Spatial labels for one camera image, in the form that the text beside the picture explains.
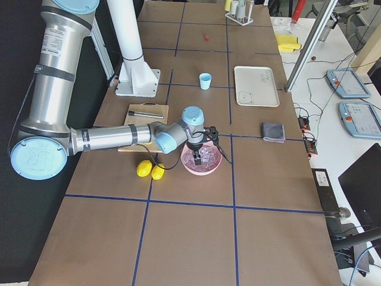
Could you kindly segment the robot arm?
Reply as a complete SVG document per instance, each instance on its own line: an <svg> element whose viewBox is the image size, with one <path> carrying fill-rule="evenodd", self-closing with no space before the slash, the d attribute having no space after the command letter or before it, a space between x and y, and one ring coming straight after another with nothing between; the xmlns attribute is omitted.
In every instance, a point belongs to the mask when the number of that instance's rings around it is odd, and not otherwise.
<svg viewBox="0 0 381 286"><path fill-rule="evenodd" d="M149 142L166 154L186 144L200 164L199 149L206 137L204 114L196 106L185 108L181 119L170 126L160 122L81 130L67 126L82 42L92 31L98 5L98 1L42 2L46 29L31 82L30 113L10 152L14 171L27 179L45 180L59 174L68 156L76 153Z"/></svg>

